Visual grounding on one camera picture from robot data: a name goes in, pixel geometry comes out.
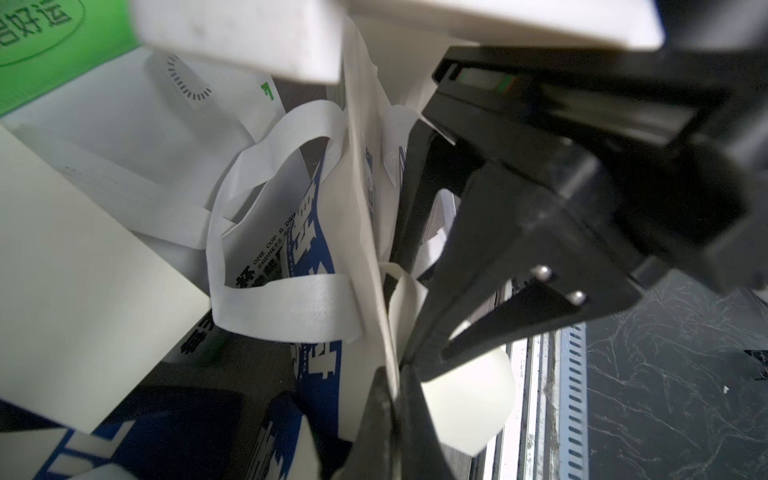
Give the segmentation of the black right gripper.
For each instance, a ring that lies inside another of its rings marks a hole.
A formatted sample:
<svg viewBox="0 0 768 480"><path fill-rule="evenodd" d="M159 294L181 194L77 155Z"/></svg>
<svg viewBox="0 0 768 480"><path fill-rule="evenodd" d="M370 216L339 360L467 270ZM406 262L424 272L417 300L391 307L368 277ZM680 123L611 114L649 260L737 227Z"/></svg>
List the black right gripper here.
<svg viewBox="0 0 768 480"><path fill-rule="evenodd" d="M649 257L719 293L766 285L765 49L452 46L431 78L395 262L468 185L403 355L420 380L633 306Z"/></svg>

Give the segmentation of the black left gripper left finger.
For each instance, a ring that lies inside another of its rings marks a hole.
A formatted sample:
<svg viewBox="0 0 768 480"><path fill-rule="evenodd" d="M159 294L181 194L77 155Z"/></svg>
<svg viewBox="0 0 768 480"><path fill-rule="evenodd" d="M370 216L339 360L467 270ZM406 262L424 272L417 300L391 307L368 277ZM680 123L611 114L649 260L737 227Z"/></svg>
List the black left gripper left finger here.
<svg viewBox="0 0 768 480"><path fill-rule="evenodd" d="M333 479L392 479L394 446L395 401L386 369L380 367L372 380L356 440Z"/></svg>

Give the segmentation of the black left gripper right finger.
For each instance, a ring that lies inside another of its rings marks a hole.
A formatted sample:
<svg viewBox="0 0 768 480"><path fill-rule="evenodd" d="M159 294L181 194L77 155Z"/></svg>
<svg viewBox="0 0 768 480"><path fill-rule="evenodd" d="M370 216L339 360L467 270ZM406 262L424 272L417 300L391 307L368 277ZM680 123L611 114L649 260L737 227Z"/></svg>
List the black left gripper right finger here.
<svg viewBox="0 0 768 480"><path fill-rule="evenodd" d="M397 425L402 479L454 479L441 450L421 382L410 365L400 371Z"/></svg>

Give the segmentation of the white paper receipt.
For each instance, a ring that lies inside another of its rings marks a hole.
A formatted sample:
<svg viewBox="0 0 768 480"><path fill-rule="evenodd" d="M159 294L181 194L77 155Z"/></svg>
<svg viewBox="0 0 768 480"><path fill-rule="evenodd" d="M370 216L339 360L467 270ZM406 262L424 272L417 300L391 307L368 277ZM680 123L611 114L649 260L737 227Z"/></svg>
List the white paper receipt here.
<svg viewBox="0 0 768 480"><path fill-rule="evenodd" d="M395 355L402 359L428 289L395 263L382 263L396 280L388 301ZM497 347L421 384L440 443L466 455L479 454L512 413L515 380L506 352Z"/></svg>

